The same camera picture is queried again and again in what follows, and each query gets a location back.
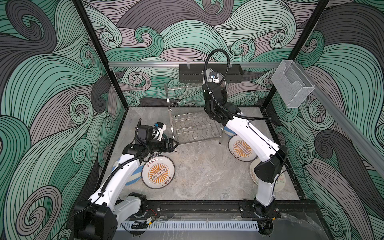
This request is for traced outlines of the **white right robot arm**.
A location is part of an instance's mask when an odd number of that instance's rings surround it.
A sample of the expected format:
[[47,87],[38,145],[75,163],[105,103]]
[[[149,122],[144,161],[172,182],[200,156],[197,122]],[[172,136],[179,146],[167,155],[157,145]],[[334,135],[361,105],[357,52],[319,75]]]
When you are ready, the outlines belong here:
[[246,117],[241,110],[226,102],[226,91],[217,83],[202,86],[205,112],[209,118],[235,132],[256,153],[261,162],[254,168],[258,177],[258,191],[254,200],[256,215],[276,218],[275,183],[287,159],[288,148],[279,146],[262,134],[252,123],[256,118]]

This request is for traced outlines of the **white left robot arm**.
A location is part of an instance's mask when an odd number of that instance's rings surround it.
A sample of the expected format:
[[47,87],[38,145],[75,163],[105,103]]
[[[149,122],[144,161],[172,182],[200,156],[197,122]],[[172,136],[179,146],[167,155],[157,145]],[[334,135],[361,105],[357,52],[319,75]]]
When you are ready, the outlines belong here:
[[88,200],[74,207],[74,237],[79,240],[111,240],[118,226],[142,208],[144,197],[134,193],[126,200],[116,203],[131,175],[151,153],[171,153],[179,142],[155,140],[146,143],[136,141],[127,145],[118,166],[103,185]]

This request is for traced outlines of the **blue cream striped plate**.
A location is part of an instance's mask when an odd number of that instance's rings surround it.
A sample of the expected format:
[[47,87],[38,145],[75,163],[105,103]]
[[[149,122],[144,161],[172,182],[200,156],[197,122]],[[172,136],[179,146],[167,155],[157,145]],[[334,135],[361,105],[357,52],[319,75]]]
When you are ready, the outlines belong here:
[[126,186],[132,185],[140,180],[144,165],[145,163],[141,163],[140,166],[133,172],[133,174],[128,178]]

